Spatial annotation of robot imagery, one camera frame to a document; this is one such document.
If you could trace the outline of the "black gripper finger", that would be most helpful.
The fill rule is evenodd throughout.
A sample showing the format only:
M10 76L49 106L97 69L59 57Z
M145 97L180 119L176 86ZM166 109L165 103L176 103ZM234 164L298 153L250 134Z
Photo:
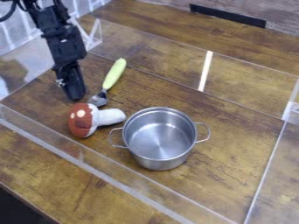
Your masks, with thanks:
M71 70L65 69L63 67L54 68L57 74L57 84L62 88L67 97L73 100L73 92L71 92Z
M86 83L81 71L81 65L78 62L71 64L70 70L70 98L73 100L81 100L86 95Z

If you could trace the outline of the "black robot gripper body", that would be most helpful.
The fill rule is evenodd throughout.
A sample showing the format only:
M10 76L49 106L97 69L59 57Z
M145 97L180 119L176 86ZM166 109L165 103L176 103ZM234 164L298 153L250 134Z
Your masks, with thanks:
M87 50L81 29L70 22L71 15L62 0L53 0L53 5L46 8L38 5L38 0L23 0L23 5L47 41L55 62L54 70L77 69L79 60L87 56Z

